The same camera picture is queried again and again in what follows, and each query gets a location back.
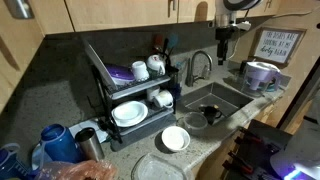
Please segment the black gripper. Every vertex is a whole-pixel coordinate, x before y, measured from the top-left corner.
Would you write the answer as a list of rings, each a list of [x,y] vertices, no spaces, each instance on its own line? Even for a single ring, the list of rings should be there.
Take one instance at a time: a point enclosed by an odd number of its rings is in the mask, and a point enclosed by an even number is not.
[[[215,30],[215,39],[218,41],[217,57],[218,64],[222,65],[226,60],[228,51],[228,41],[231,39],[232,34],[235,32],[234,27],[217,28]]]

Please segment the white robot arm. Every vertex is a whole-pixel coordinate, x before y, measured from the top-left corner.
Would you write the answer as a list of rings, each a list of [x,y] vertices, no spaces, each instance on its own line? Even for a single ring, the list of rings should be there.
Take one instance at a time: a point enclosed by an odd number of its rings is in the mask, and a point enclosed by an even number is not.
[[[218,64],[222,65],[227,60],[228,41],[236,31],[248,31],[251,23],[244,20],[236,22],[238,11],[249,12],[258,6],[263,0],[216,0],[215,1],[215,39],[218,40],[217,58]]]

